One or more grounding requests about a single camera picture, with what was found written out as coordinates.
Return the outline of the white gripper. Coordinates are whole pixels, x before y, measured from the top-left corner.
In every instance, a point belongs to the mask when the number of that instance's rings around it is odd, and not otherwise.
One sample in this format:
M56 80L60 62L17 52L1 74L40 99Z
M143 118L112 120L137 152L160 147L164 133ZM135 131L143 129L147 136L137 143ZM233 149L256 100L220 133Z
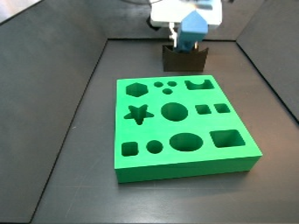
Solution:
M172 47L177 47L177 25L187 15L196 11L207 21L208 27L216 29L220 26L221 0L149 0L151 14L149 21L155 27L167 27L169 29L169 39Z

